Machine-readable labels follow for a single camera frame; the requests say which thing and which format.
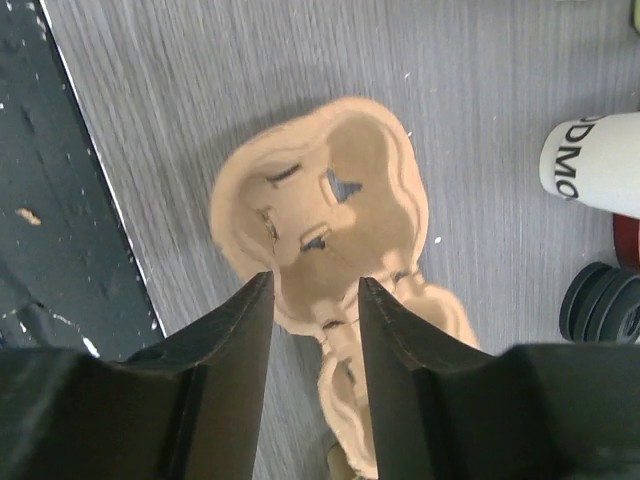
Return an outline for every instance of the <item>black tape roll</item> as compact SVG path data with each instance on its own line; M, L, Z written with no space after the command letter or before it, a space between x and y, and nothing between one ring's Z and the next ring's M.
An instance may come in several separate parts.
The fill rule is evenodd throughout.
M587 294L596 282L612 268L600 262L591 263L583 268L569 285L560 307L560 334L565 340L571 341L574 339L580 306L584 303Z

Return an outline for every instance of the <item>black plastic part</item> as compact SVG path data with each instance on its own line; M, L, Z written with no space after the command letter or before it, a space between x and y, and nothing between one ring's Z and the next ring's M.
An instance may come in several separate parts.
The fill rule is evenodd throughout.
M273 277L122 363L0 350L0 479L249 480Z
M605 289L615 280L617 275L618 271L615 268L607 271L589 290L585 291L584 302L581 305L576 305L578 314L576 317L576 326L573 331L574 342L587 341L587 331L589 329L589 322L591 322L593 318L593 312Z
M565 340L572 341L576 326L578 306L585 301L586 294L613 267L595 262L583 268L573 279L560 307L560 334Z
M621 332L623 339L628 339L627 343L636 343L640 338L640 308L627 314L624 319L624 329Z
M640 347L520 345L492 358L372 279L360 332L379 478L640 478Z
M600 295L600 298L596 302L593 312L591 313L591 318L589 319L587 330L584 335L585 341L587 342L598 342L600 340L600 331L602 330L602 326L606 321L606 316L609 313L611 306L619 299L618 297L622 290L636 276L634 273L628 270L619 270L615 268L612 271L615 274L615 277L613 278L612 282L607 285L607 287L602 291L602 294ZM621 305L628 307L632 306L631 304L628 304L628 302L623 302ZM625 310L622 318L619 319L618 323L624 322L624 318L626 317L627 313L628 310Z

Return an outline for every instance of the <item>white cylinder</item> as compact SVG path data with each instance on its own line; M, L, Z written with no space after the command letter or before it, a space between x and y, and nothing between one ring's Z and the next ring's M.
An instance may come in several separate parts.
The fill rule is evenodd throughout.
M545 190L640 218L640 113L558 125L540 155Z

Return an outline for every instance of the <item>egg carton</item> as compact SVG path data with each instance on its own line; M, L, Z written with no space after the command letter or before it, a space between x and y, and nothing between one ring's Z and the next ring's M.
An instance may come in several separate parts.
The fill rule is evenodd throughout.
M272 270L275 320L322 346L320 402L353 469L377 478L358 281L477 346L464 308L418 269L427 196L411 142L384 106L347 97L238 148L211 196L211 231L238 275Z

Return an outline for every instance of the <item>wood grain surface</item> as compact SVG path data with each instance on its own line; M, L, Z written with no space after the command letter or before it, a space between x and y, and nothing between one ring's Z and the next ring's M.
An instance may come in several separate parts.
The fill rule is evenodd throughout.
M613 257L611 215L544 193L538 155L561 121L638 107L628 0L46 3L168 333L240 285L207 225L225 158L342 95L411 132L431 214L421 266L487 351L559 340L569 282ZM276 328L270 362L254 476L326 478L319 350Z

